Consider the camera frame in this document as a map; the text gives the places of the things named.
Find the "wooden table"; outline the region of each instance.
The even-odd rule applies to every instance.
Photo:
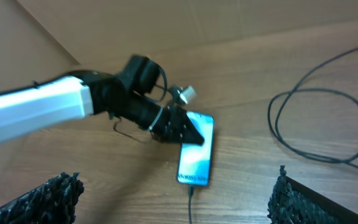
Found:
[[[280,165],[293,179],[358,213],[358,170],[297,156],[267,126],[274,95],[356,46],[358,21],[149,55],[165,69],[169,84],[197,90],[187,110],[216,121],[211,183],[195,192],[193,223],[269,223],[267,202]],[[126,60],[84,67],[116,72]],[[358,99],[358,53],[324,67],[307,86]],[[175,180],[180,147],[140,144],[115,133],[113,122],[101,114],[17,140],[0,175],[0,205],[61,171],[80,172],[85,192],[76,207],[77,224],[187,223],[187,186]],[[280,128],[291,144],[311,152],[347,157],[358,150],[358,107],[340,96],[294,95]],[[129,122],[120,129],[148,138]]]

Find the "wood grain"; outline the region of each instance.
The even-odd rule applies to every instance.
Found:
[[[211,183],[195,192],[193,223],[270,223],[267,202],[283,164],[296,181],[358,213],[358,170],[297,156],[267,126],[267,105],[275,94],[355,46],[358,21],[150,54],[169,83],[197,89],[198,98],[186,108],[216,120]],[[114,72],[124,62],[83,66]],[[324,67],[308,86],[358,99],[358,53]],[[113,132],[113,122],[101,114],[28,136],[2,175],[0,204],[61,171],[78,171],[85,192],[76,223],[187,223],[187,187],[175,180],[179,146],[139,144]],[[128,122],[120,128],[147,138]],[[305,150],[346,157],[358,149],[358,109],[339,96],[295,95],[280,128]]]
[[[18,0],[80,63],[358,20],[356,0]]]

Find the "white tube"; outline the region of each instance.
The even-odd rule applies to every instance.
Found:
[[[0,143],[93,114],[90,89],[75,77],[0,96]]]

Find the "blue smartphone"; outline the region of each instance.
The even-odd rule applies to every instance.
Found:
[[[207,186],[211,169],[214,118],[209,115],[187,111],[187,117],[204,137],[203,145],[181,145],[177,181],[182,184]]]

